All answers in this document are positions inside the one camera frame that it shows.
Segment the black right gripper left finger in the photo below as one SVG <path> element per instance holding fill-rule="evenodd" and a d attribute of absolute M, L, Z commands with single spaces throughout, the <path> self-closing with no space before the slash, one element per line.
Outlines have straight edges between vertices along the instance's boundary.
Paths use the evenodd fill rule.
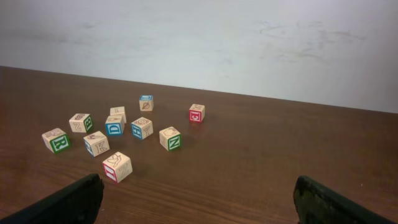
<path fill-rule="evenodd" d="M 1 219 L 1 223 L 94 223 L 103 199 L 98 174 L 86 177 Z"/>

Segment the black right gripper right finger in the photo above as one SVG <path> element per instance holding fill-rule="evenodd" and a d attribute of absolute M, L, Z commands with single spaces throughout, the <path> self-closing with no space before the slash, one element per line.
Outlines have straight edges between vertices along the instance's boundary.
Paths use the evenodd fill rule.
<path fill-rule="evenodd" d="M 305 175 L 297 178 L 293 198 L 300 223 L 392 223 Z"/>

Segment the wooden block red H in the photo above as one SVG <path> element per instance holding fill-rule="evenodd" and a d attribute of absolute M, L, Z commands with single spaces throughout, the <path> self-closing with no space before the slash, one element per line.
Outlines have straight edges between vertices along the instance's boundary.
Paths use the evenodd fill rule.
<path fill-rule="evenodd" d="M 116 152 L 102 163 L 105 175 L 120 183 L 133 172 L 131 159 L 121 152 Z"/>

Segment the wooden block green R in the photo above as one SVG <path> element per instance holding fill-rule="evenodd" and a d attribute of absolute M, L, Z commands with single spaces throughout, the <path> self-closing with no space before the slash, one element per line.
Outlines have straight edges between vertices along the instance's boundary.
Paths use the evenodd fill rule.
<path fill-rule="evenodd" d="M 54 154 L 62 152 L 71 147 L 68 134 L 60 128 L 55 128 L 42 134 L 45 145 Z"/>

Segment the wooden block green N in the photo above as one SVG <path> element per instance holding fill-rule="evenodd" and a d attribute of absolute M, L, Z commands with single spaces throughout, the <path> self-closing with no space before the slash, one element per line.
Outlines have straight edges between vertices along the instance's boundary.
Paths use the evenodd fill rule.
<path fill-rule="evenodd" d="M 159 131 L 160 144 L 168 151 L 180 148 L 182 145 L 182 135 L 173 126 Z"/>

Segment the wooden block blue K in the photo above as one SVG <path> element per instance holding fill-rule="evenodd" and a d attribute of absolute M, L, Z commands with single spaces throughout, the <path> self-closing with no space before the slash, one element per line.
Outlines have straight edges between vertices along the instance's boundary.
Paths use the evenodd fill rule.
<path fill-rule="evenodd" d="M 83 138 L 88 152 L 96 157 L 110 150 L 108 138 L 101 131 L 89 134 Z"/>

